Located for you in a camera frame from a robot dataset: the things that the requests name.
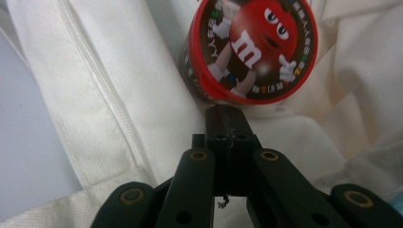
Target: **brass screw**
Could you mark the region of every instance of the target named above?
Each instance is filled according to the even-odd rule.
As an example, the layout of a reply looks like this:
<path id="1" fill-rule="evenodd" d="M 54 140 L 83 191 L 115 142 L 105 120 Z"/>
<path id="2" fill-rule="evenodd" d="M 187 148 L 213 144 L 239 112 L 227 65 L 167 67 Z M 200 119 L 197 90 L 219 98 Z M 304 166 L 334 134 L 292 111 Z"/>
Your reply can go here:
<path id="1" fill-rule="evenodd" d="M 260 153 L 260 156 L 270 162 L 274 162 L 278 160 L 278 154 L 272 151 L 263 151 Z"/>
<path id="2" fill-rule="evenodd" d="M 203 161 L 206 160 L 208 157 L 207 153 L 202 152 L 202 151 L 195 151 L 190 153 L 190 158 L 192 160 L 196 160 L 196 161 Z"/>
<path id="3" fill-rule="evenodd" d="M 129 188 L 121 196 L 121 203 L 130 206 L 139 203 L 144 199 L 144 191 L 141 188 Z"/>
<path id="4" fill-rule="evenodd" d="M 370 208 L 374 206 L 374 202 L 372 199 L 354 190 L 345 191 L 344 198 L 355 206 L 361 208 Z"/>

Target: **black plastic part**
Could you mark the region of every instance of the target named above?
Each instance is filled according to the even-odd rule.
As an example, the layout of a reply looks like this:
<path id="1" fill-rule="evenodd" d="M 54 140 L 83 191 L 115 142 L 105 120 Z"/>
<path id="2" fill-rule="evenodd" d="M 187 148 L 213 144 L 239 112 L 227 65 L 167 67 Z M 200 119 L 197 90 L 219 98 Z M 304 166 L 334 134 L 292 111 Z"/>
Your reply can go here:
<path id="1" fill-rule="evenodd" d="M 214 166 L 211 151 L 193 148 L 183 153 L 156 227 L 211 227 Z"/>
<path id="2" fill-rule="evenodd" d="M 216 155 L 216 196 L 246 197 L 247 170 L 256 137 L 243 113 L 216 105 L 205 111 L 205 148 Z"/>
<path id="3" fill-rule="evenodd" d="M 261 211 L 257 213 L 249 206 L 255 227 L 350 227 L 278 151 L 259 149 L 253 154 L 252 164 L 257 188 L 251 193 L 248 204 L 266 210 L 269 218 L 275 217 L 274 221 L 264 220 Z"/>
<path id="4" fill-rule="evenodd" d="M 145 183 L 121 185 L 106 200 L 91 227 L 152 227 L 154 199 L 154 189 Z"/>
<path id="5" fill-rule="evenodd" d="M 332 189 L 330 200 L 354 227 L 403 227 L 403 218 L 388 203 L 371 191 L 354 184 Z"/>

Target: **m&m's container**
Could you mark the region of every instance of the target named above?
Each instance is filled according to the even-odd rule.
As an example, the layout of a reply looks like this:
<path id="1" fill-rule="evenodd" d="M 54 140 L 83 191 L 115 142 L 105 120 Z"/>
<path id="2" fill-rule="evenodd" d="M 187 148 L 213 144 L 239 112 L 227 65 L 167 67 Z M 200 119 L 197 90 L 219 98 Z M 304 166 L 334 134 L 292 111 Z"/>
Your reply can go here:
<path id="1" fill-rule="evenodd" d="M 270 104 L 303 85 L 316 56 L 317 28 L 305 0 L 203 0 L 180 72 L 213 103 Z"/>

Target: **m logo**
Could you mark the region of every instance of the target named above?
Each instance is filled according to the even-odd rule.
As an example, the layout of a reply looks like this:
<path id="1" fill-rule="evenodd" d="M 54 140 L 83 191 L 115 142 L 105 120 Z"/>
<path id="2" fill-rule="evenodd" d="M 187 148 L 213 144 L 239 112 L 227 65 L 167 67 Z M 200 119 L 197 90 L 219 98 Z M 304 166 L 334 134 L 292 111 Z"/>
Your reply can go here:
<path id="1" fill-rule="evenodd" d="M 252 65 L 261 58 L 261 51 L 255 46 L 255 43 L 246 30 L 242 32 L 240 38 L 236 42 L 231 42 L 231 47 L 235 53 L 238 54 L 240 60 L 249 68 L 252 68 Z"/>

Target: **white fabric bag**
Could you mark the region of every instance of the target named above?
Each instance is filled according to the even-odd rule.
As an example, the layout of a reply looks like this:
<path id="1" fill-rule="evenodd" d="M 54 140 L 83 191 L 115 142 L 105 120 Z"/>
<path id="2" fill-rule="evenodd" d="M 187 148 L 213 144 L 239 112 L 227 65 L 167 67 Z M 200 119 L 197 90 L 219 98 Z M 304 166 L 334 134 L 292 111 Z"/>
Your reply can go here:
<path id="1" fill-rule="evenodd" d="M 117 186 L 170 178 L 192 134 L 203 133 L 202 111 L 210 106 L 190 96 L 172 59 L 198 3 L 8 4 L 84 190 L 0 227 L 88 227 Z M 287 155 L 316 187 L 351 181 L 391 200 L 403 190 L 403 5 L 328 0 L 312 1 L 312 9 L 320 43 L 306 84 L 283 102 L 243 111 L 262 145 Z M 215 226 L 252 227 L 244 199 L 228 207 L 216 210 Z"/>

